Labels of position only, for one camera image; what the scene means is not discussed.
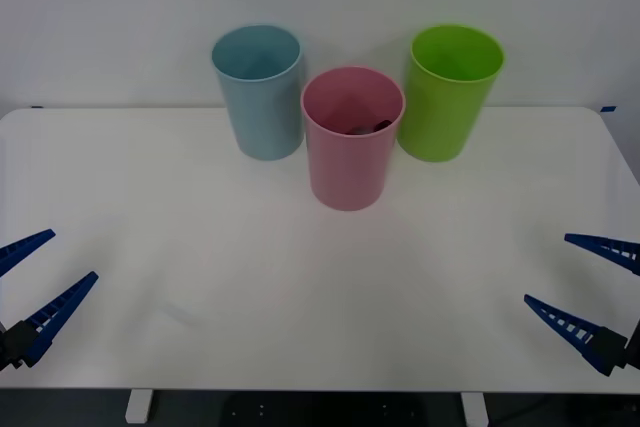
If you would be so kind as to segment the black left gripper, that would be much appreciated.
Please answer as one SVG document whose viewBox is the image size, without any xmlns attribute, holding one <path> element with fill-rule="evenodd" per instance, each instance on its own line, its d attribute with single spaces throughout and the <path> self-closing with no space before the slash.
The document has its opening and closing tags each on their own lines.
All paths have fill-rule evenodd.
<svg viewBox="0 0 640 427">
<path fill-rule="evenodd" d="M 0 277 L 55 237 L 47 229 L 0 248 Z M 12 365 L 31 368 L 51 347 L 54 338 L 99 279 L 91 271 L 54 300 L 6 330 L 0 324 L 0 371 Z"/>
</svg>

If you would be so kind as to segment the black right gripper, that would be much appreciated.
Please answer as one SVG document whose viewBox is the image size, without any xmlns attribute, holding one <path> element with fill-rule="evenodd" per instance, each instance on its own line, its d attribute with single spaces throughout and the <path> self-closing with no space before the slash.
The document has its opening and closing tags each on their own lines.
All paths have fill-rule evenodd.
<svg viewBox="0 0 640 427">
<path fill-rule="evenodd" d="M 638 275 L 638 243 L 586 234 L 567 233 L 564 240 Z M 525 304 L 554 332 L 576 349 L 599 373 L 610 376 L 615 367 L 640 368 L 640 321 L 628 339 L 611 329 L 546 304 L 528 294 Z"/>
</svg>

